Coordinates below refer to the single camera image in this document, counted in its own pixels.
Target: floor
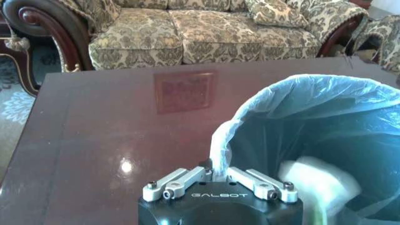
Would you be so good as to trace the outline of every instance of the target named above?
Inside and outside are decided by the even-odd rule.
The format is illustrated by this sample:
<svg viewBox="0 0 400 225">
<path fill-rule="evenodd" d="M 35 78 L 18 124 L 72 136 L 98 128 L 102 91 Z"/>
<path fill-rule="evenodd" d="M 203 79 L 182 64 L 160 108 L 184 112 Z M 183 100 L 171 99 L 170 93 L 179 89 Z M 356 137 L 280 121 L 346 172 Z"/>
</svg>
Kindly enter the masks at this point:
<svg viewBox="0 0 400 225">
<path fill-rule="evenodd" d="M 34 50 L 34 74 L 42 82 L 44 75 L 59 72 L 60 59 L 54 46 Z M 35 98 L 23 90 L 18 70 L 10 58 L 0 58 L 0 183 L 16 148 Z"/>
</svg>

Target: light blue trash bag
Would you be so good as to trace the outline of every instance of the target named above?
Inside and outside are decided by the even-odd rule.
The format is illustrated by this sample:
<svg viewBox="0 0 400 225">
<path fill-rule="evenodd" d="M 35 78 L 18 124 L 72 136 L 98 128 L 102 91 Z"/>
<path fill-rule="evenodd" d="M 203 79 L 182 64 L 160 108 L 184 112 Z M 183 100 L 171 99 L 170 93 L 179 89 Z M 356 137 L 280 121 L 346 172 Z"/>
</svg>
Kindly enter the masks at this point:
<svg viewBox="0 0 400 225">
<path fill-rule="evenodd" d="M 279 179 L 315 157 L 358 181 L 338 224 L 400 225 L 400 90 L 371 79 L 295 75 L 264 88 L 212 135 L 214 180 L 228 166 Z"/>
</svg>

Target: white plastic bag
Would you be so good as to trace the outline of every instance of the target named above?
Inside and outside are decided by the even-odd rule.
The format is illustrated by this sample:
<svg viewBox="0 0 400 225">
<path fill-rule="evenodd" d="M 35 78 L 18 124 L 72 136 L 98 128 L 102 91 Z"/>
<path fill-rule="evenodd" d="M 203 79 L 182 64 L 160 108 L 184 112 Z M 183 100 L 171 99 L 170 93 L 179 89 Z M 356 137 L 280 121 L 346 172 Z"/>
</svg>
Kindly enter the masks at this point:
<svg viewBox="0 0 400 225">
<path fill-rule="evenodd" d="M 278 179 L 282 162 L 302 156 L 359 182 L 351 224 L 400 221 L 400 90 L 371 79 L 295 75 L 264 88 L 212 135 L 215 180 L 230 165 Z"/>
</svg>

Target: damask fabric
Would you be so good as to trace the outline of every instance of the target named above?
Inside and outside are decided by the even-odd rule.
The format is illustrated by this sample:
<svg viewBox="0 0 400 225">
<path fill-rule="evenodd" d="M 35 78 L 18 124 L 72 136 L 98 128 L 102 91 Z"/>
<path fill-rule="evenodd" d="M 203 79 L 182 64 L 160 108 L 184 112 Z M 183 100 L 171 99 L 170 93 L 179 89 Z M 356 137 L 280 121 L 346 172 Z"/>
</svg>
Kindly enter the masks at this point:
<svg viewBox="0 0 400 225">
<path fill-rule="evenodd" d="M 315 0 L 287 0 L 287 4 L 291 8 L 300 11 L 300 13 L 307 16 L 308 10 L 314 4 Z"/>
<path fill-rule="evenodd" d="M 400 15 L 390 15 L 367 25 L 355 41 L 354 51 L 372 36 L 382 42 L 379 64 L 400 75 Z"/>
<path fill-rule="evenodd" d="M 168 12 L 123 8 L 110 30 L 90 44 L 90 56 L 98 70 L 179 65 L 182 41 Z"/>
<path fill-rule="evenodd" d="M 306 30 L 324 43 L 340 25 L 358 15 L 368 15 L 368 12 L 351 2 L 315 2 L 310 9 L 310 25 Z"/>
<path fill-rule="evenodd" d="M 248 10 L 244 0 L 231 0 L 230 11 L 231 12 L 244 12 Z"/>
<path fill-rule="evenodd" d="M 308 21 L 298 10 L 280 0 L 246 0 L 258 24 L 282 27 L 306 27 Z"/>
<path fill-rule="evenodd" d="M 58 1 L 88 20 L 90 28 L 95 32 L 104 32 L 120 15 L 120 7 L 114 0 Z"/>
<path fill-rule="evenodd" d="M 228 11 L 230 0 L 170 0 L 168 8 Z"/>
<path fill-rule="evenodd" d="M 168 0 L 114 0 L 126 8 L 156 8 L 167 9 Z"/>
<path fill-rule="evenodd" d="M 262 39 L 231 13 L 170 11 L 183 40 L 183 62 L 254 61 L 259 58 Z"/>
<path fill-rule="evenodd" d="M 259 60 L 286 60 L 315 58 L 320 42 L 302 28 L 258 25 L 246 13 L 234 13 L 247 26 L 259 34 L 263 47 Z"/>
</svg>

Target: glossy table surface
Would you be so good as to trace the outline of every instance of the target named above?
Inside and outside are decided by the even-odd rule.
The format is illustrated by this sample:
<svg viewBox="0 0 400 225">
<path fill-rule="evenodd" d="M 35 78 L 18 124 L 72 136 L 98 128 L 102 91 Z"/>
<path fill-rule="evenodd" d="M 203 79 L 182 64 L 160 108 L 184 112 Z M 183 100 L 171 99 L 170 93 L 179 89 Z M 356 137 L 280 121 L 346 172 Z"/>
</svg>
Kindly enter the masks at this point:
<svg viewBox="0 0 400 225">
<path fill-rule="evenodd" d="M 195 167 L 242 103 L 303 73 L 399 87 L 359 58 L 50 74 L 3 180 L 0 224 L 136 224 L 146 183 Z"/>
</svg>

